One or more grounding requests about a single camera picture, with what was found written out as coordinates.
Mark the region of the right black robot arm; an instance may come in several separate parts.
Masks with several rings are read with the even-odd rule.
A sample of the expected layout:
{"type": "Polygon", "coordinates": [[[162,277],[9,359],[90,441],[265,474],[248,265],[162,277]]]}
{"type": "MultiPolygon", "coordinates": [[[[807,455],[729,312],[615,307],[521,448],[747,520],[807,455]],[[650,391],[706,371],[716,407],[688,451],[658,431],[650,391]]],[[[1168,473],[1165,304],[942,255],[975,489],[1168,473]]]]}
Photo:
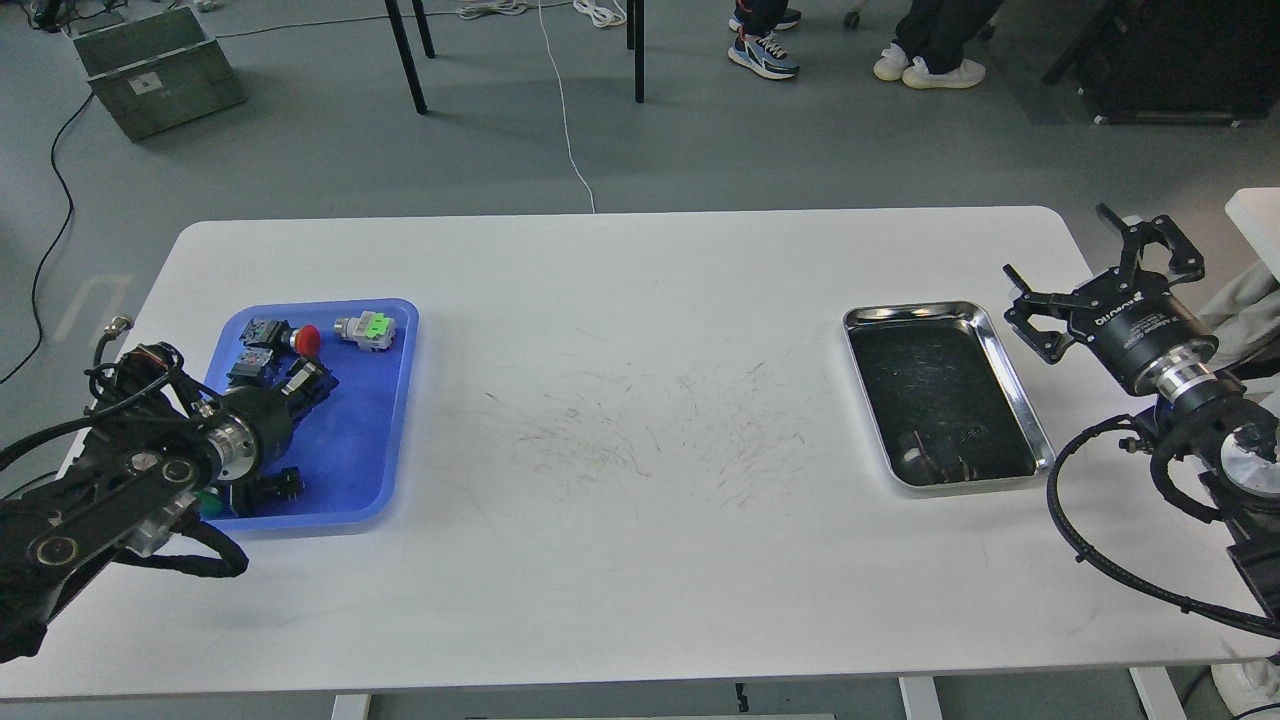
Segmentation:
{"type": "Polygon", "coordinates": [[[1033,290],[1012,268],[1015,288],[1004,314],[1014,333],[1044,363],[1075,345],[1091,351],[1120,388],[1155,404],[1137,415],[1105,419],[1070,439],[1046,486],[1050,516],[1078,562],[1142,594],[1242,632],[1276,638],[1277,416],[1249,400],[1228,369],[1212,369],[1219,338],[1175,296],[1175,284],[1201,281],[1204,259],[1166,215],[1128,222],[1096,209],[1123,242],[1117,263],[1068,293],[1033,290]],[[1138,577],[1088,542],[1065,514],[1059,478],[1089,441],[1119,432],[1121,450],[1143,454],[1165,502],[1231,537],[1228,556],[1260,611],[1243,612],[1175,593],[1138,577]]]}

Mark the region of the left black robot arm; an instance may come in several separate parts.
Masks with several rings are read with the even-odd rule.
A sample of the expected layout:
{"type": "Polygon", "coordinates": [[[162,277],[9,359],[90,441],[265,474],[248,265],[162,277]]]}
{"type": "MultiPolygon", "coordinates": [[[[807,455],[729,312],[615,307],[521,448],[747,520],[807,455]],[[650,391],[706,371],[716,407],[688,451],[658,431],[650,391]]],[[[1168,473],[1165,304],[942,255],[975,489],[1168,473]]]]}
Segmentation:
{"type": "Polygon", "coordinates": [[[204,520],[205,509],[246,516],[293,498],[298,470],[268,466],[298,424],[338,386],[320,361],[314,325],[251,322],[230,384],[192,378],[172,345],[138,345],[87,370],[93,406],[3,451],[3,465],[82,430],[81,452],[46,482],[3,498],[3,660],[35,656],[50,621],[105,566],[119,562],[230,578],[244,551],[204,520]]]}

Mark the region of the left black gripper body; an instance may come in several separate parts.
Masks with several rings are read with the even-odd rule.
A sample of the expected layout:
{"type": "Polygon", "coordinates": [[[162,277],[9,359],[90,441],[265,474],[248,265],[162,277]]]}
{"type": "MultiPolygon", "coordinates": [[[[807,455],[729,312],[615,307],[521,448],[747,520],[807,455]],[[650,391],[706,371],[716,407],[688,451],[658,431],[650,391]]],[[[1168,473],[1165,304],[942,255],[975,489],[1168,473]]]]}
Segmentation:
{"type": "Polygon", "coordinates": [[[270,388],[227,391],[206,430],[212,448],[215,486],[247,482],[291,446],[294,423],[283,396],[270,388]]]}

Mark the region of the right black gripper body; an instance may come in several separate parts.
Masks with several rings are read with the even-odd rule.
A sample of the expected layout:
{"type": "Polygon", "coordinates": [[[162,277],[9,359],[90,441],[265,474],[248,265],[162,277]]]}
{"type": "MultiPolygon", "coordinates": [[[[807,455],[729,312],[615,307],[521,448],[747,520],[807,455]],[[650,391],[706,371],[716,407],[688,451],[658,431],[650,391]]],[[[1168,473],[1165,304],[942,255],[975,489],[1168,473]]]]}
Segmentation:
{"type": "Polygon", "coordinates": [[[1138,270],[1132,279],[1105,273],[1078,288],[1078,340],[1125,393],[1153,395],[1157,360],[1178,351],[1210,360],[1219,340],[1170,291],[1165,275],[1138,270]]]}

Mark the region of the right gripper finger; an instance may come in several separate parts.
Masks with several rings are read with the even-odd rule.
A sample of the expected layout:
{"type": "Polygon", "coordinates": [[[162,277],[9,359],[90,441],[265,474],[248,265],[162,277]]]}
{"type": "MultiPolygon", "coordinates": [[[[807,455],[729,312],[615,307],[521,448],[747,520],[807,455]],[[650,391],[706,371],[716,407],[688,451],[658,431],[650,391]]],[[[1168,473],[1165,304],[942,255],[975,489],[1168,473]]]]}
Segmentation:
{"type": "Polygon", "coordinates": [[[1015,336],[1023,340],[1041,360],[1050,365],[1057,364],[1068,348],[1076,343],[1089,350],[1094,348],[1096,337],[1075,328],[1073,320],[1078,313],[1091,311],[1094,307],[1093,297],[1083,290],[1071,293],[1034,291],[1011,264],[1005,264],[1002,270],[1015,288],[1011,307],[1004,318],[1012,327],[1015,336]],[[1036,316],[1064,322],[1066,329],[1041,329],[1032,322],[1036,316]]]}
{"type": "Polygon", "coordinates": [[[1120,290],[1135,286],[1144,251],[1153,243],[1165,247],[1170,254],[1169,275],[1166,275],[1170,286],[1196,283],[1204,278],[1203,255],[1170,217],[1158,215],[1149,222],[1128,223],[1107,204],[1097,204],[1096,214],[1102,222],[1117,229],[1123,237],[1120,261],[1114,268],[1120,290]]]}

